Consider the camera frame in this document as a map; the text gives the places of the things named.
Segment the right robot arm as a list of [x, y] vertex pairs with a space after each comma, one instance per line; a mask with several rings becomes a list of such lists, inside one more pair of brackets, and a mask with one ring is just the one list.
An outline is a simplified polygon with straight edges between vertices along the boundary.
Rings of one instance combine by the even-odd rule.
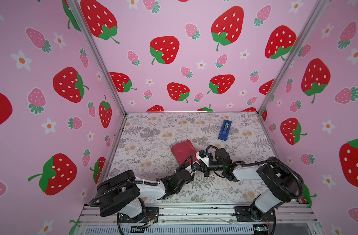
[[196, 153], [196, 158], [205, 177], [220, 171], [228, 181], [262, 180], [265, 183], [268, 189], [254, 199], [247, 212], [254, 221], [262, 220], [275, 208], [304, 195], [302, 177], [276, 157], [249, 164], [233, 162], [225, 149], [208, 146], [205, 151]]

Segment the dark red wrapping paper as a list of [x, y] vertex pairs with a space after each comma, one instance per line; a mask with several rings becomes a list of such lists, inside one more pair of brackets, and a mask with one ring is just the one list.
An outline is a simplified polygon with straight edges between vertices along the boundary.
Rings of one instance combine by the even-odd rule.
[[178, 161], [178, 164], [181, 165], [189, 156], [194, 156], [194, 162], [197, 161], [196, 150], [192, 145], [190, 140], [178, 143], [171, 147], [171, 152]]

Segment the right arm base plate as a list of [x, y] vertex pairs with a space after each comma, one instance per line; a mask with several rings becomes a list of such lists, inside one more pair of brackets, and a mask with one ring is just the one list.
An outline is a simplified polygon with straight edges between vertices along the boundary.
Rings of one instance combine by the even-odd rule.
[[233, 217], [238, 222], [275, 222], [276, 216], [273, 210], [261, 212], [258, 208], [247, 206], [234, 207]]

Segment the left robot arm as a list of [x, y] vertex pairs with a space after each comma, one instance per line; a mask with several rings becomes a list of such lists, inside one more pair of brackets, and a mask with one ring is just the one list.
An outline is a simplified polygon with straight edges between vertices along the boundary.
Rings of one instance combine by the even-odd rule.
[[101, 217], [121, 213], [133, 219], [140, 218], [147, 214], [144, 198], [168, 199], [180, 193], [193, 179], [194, 172], [189, 168], [177, 170], [158, 181], [138, 178], [128, 170], [102, 182], [88, 205], [98, 207]]

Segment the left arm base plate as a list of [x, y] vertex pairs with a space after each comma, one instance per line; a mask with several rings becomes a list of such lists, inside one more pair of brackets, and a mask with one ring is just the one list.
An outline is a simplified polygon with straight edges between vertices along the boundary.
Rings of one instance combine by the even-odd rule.
[[149, 221], [158, 221], [159, 207], [143, 208], [140, 214], [138, 209], [123, 208], [118, 213], [120, 214], [120, 223], [148, 223]]

